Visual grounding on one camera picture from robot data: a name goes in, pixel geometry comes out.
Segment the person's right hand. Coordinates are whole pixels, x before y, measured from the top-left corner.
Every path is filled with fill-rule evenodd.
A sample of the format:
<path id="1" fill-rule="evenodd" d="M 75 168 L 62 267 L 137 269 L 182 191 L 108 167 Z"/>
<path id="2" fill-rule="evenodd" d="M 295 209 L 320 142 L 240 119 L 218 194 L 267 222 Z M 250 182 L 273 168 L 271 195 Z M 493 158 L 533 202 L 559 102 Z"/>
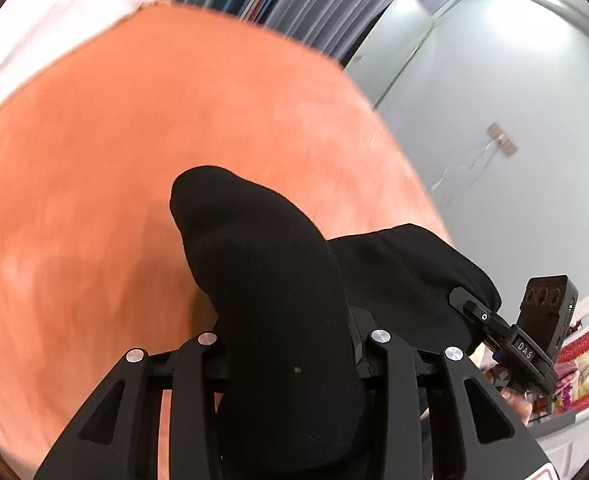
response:
<path id="1" fill-rule="evenodd" d="M 533 410 L 533 405 L 527 399 L 527 396 L 511 388 L 503 388 L 501 390 L 501 396 L 515 411 L 516 415 L 523 422 L 523 424 L 527 426 L 529 424 Z"/>

